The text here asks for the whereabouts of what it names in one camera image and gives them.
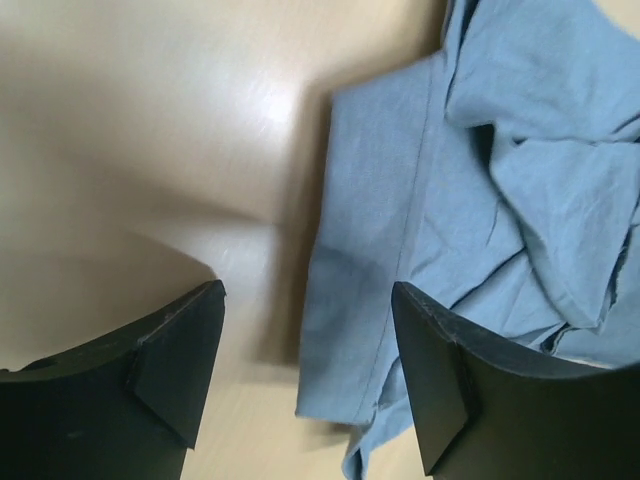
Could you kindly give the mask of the grey long sleeve shirt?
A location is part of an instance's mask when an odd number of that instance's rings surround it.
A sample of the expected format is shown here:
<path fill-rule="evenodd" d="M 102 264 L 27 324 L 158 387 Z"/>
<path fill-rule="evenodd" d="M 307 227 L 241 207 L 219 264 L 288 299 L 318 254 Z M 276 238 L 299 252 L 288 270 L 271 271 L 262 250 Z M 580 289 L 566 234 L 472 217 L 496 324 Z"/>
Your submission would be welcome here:
<path fill-rule="evenodd" d="M 639 369 L 639 41 L 592 1 L 451 1 L 440 49 L 334 98 L 296 413 L 345 477 L 414 420 L 407 282 L 544 355 Z"/>

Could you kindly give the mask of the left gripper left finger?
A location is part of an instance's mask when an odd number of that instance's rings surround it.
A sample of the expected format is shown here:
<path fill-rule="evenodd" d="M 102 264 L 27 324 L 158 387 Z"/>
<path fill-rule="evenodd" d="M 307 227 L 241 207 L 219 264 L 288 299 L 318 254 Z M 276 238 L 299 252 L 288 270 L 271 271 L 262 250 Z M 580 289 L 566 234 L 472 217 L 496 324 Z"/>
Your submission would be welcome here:
<path fill-rule="evenodd" d="M 2 370 L 2 478 L 180 478 L 224 314 L 224 285 L 208 281 L 106 335 Z"/>

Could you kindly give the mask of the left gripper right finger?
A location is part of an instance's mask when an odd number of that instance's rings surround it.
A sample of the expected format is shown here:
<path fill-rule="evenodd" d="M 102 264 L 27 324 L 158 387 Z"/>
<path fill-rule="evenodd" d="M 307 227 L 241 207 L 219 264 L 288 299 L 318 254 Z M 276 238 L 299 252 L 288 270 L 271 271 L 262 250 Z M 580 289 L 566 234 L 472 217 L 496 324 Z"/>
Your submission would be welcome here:
<path fill-rule="evenodd" d="M 436 479 L 635 479 L 639 369 L 507 340 L 398 282 L 392 310 L 421 460 Z"/>

